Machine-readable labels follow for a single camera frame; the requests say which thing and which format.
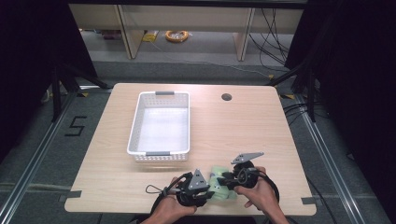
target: green object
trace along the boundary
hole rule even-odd
[[[209,179],[209,191],[215,192],[210,200],[224,201],[227,199],[235,199],[236,193],[233,190],[228,190],[226,186],[221,186],[218,181],[218,177],[222,177],[222,173],[229,172],[226,167],[213,166],[212,173]]]

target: basket handle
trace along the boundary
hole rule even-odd
[[[170,151],[146,152],[146,156],[170,156]]]
[[[175,95],[174,91],[155,91],[156,95]]]

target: black curtain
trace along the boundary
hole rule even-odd
[[[2,160],[40,106],[55,65],[96,72],[65,1],[0,1],[0,28]]]
[[[344,1],[331,47],[314,74],[332,120],[392,223],[396,223],[396,2]],[[320,23],[307,11],[287,67],[299,64]]]

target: wire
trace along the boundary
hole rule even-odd
[[[286,116],[286,118],[288,118],[288,117],[291,117],[291,116],[293,116],[293,115],[296,115],[296,114],[301,114],[302,112],[306,112],[306,111],[302,111],[302,110],[300,110],[300,111],[297,111],[297,112],[294,112],[294,113],[288,114],[288,115]]]
[[[186,173],[184,175],[181,175],[178,179],[176,179],[174,182],[172,182],[168,188],[165,188],[165,193],[168,193],[169,189],[171,189],[175,184],[177,184],[181,179],[188,177],[189,173]]]
[[[320,199],[323,201],[324,205],[326,206],[327,211],[329,212],[330,216],[332,217],[332,222],[333,223],[337,223],[337,221],[335,220],[334,215],[332,214],[332,210],[330,209],[329,205],[326,203],[326,201],[324,200],[322,194],[320,193],[320,191],[317,189],[317,187],[314,185],[314,183],[309,179],[309,177],[306,175],[306,180],[308,180],[308,183],[312,186],[312,188],[314,188],[314,190],[317,192],[317,194],[319,195]]]
[[[267,37],[265,37],[265,38],[264,38],[263,35],[262,35],[262,37],[264,38],[263,46],[264,46],[265,43],[268,43],[268,44],[270,44],[271,46],[273,46],[275,49],[278,49],[279,52],[280,52],[280,54],[282,55],[282,58],[283,58],[282,64],[284,64],[285,61],[286,61],[286,55],[285,55],[285,50],[283,50],[282,47],[285,48],[286,50],[289,50],[289,49],[287,49],[285,46],[283,46],[283,45],[279,42],[279,38],[278,38],[278,36],[277,36],[277,29],[276,29],[276,9],[273,8],[273,20],[272,20],[271,25],[270,25],[270,22],[268,21],[267,17],[265,16],[265,13],[264,13],[263,8],[262,8],[262,15],[264,16],[265,22],[266,22],[267,25],[268,25],[269,34],[272,35],[272,37],[273,37],[274,40],[276,41],[278,47],[275,47],[274,45],[272,45],[272,44],[270,44],[270,43],[268,42],[268,36],[269,36],[269,34],[267,34]]]
[[[282,65],[285,64],[281,59],[277,58],[273,53],[270,51],[266,50],[263,46],[265,45],[265,42],[262,45],[259,45],[256,40],[253,38],[251,34],[249,34],[251,40],[253,41],[253,44],[256,45],[256,47],[262,52],[264,52],[266,55],[277,61],[278,63],[281,63]]]
[[[103,213],[99,215],[98,221],[96,222],[97,224],[100,224],[102,222],[102,217],[103,217]]]
[[[294,220],[292,217],[286,217],[288,220],[290,220],[294,224],[298,224],[296,220]]]
[[[307,106],[308,103],[302,103],[302,104],[296,104],[296,105],[288,105],[283,107],[283,110],[288,109],[287,111],[285,111],[285,115],[288,114],[290,111],[300,108],[302,106]],[[314,102],[314,105],[321,105],[321,101],[316,101]]]
[[[156,49],[158,49],[158,50],[160,50],[161,52],[165,53],[162,49],[160,49],[158,46],[156,46],[153,42],[151,42],[151,41],[149,41],[149,42],[150,42]],[[249,72],[249,73],[257,73],[257,74],[260,74],[260,75],[262,75],[262,76],[264,76],[264,77],[268,77],[268,78],[269,78],[268,75],[265,75],[265,74],[263,74],[263,73],[261,73],[261,72],[259,72],[259,71],[241,69],[241,68],[237,68],[237,67],[234,67],[234,66],[228,65],[228,64],[217,64],[217,63],[210,63],[210,62],[194,62],[194,61],[189,61],[189,60],[184,60],[184,59],[175,59],[175,58],[171,58],[171,57],[168,57],[167,55],[165,55],[165,57],[168,58],[168,59],[170,59],[170,60],[179,61],[179,62],[200,63],[200,64],[213,64],[213,65],[222,66],[222,67],[230,67],[230,68],[233,68],[233,69],[238,70],[238,71]]]
[[[289,123],[289,126],[292,124],[292,123],[294,123],[294,121],[296,121],[297,120],[297,118],[299,118],[303,113],[305,113],[305,112],[308,112],[307,110],[304,110],[304,111],[299,111],[299,112],[296,112],[296,113],[299,113],[299,115],[297,115],[290,123]]]
[[[257,176],[261,177],[263,180],[265,180],[271,186],[271,188],[274,191],[277,202],[279,203],[279,200],[280,200],[279,190],[278,190],[276,184],[274,183],[274,181],[265,172],[263,172],[261,170],[259,170],[259,173],[257,174]]]
[[[262,50],[260,50],[259,59],[260,59],[260,63],[262,64],[262,66],[264,68],[271,69],[271,70],[274,70],[274,71],[277,71],[277,72],[288,72],[288,71],[278,70],[278,69],[275,69],[275,68],[270,68],[268,66],[265,66],[264,63],[262,62]]]
[[[154,188],[154,189],[157,189],[158,191],[148,191],[148,188],[149,187],[152,187],[152,188]],[[162,189],[159,189],[159,188],[157,188],[157,187],[155,187],[154,185],[148,185],[147,187],[146,187],[146,193],[149,193],[149,194],[157,194],[157,193],[161,193],[163,190]]]

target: wooden table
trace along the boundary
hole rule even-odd
[[[188,161],[137,163],[127,154],[137,97],[141,91],[188,91],[191,95],[191,151]],[[233,97],[221,98],[223,93]],[[239,153],[263,151],[253,160],[264,166],[277,184],[285,215],[312,216],[314,204],[276,89],[259,86],[117,84],[72,191],[69,212],[149,213],[157,194],[147,194],[147,185],[163,189],[172,177],[199,168],[208,181],[213,165],[228,167]],[[255,207],[244,208],[244,196],[236,200],[208,202],[197,215],[262,215]]]

